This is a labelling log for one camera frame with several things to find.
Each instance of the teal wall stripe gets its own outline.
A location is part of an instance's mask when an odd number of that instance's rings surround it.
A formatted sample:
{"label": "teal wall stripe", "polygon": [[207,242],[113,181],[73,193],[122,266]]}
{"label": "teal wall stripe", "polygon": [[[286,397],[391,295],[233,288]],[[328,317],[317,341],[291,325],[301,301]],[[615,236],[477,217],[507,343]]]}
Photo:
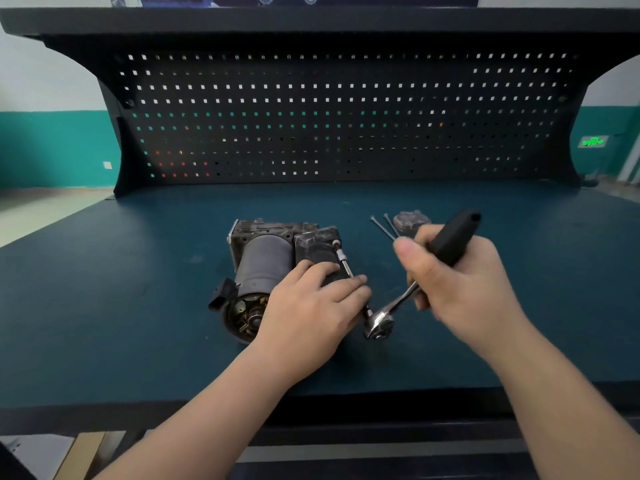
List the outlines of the teal wall stripe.
{"label": "teal wall stripe", "polygon": [[[617,176],[639,132],[640,107],[581,108],[571,136],[578,172]],[[581,137],[599,135],[610,135],[606,147],[578,149]],[[0,112],[0,188],[108,187],[119,168],[106,111]]]}
{"label": "teal wall stripe", "polygon": [[0,112],[0,188],[109,187],[119,168],[106,111]]}

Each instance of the green exit sign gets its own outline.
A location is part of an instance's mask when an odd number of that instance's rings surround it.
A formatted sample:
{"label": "green exit sign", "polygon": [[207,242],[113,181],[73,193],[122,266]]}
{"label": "green exit sign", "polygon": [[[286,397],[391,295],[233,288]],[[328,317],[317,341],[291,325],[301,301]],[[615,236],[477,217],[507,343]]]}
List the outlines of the green exit sign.
{"label": "green exit sign", "polygon": [[608,136],[584,136],[580,139],[579,148],[604,148]]}

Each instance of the left hand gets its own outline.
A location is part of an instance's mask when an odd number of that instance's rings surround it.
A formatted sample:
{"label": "left hand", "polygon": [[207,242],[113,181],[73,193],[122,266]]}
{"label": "left hand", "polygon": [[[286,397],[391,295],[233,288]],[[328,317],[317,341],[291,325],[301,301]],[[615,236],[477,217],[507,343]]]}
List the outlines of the left hand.
{"label": "left hand", "polygon": [[260,330],[247,352],[291,387],[318,370],[361,320],[371,297],[366,276],[322,287],[339,264],[302,261],[271,292]]}

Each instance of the forearm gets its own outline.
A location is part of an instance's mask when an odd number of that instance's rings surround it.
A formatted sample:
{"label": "forearm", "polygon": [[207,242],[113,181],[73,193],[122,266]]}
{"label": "forearm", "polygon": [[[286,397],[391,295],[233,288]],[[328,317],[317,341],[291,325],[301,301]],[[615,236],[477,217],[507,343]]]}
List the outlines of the forearm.
{"label": "forearm", "polygon": [[248,347],[99,480],[221,480],[289,386]]}
{"label": "forearm", "polygon": [[541,478],[640,478],[640,437],[533,325],[489,363]]}

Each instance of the hand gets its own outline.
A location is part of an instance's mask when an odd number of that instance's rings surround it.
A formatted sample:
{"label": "hand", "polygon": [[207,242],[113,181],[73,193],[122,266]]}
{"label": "hand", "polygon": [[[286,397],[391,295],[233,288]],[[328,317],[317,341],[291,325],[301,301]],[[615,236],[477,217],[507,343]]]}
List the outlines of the hand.
{"label": "hand", "polygon": [[425,249],[442,227],[424,225],[415,242],[400,237],[394,249],[408,280],[417,281],[426,293],[416,296],[418,309],[431,306],[434,316],[457,338],[489,360],[500,354],[515,328],[527,319],[491,241],[474,236],[454,268]]}
{"label": "hand", "polygon": [[321,287],[339,269],[330,262],[302,261],[271,292],[249,349],[275,368],[287,388],[327,362],[362,318],[360,311],[371,297],[366,276]]}

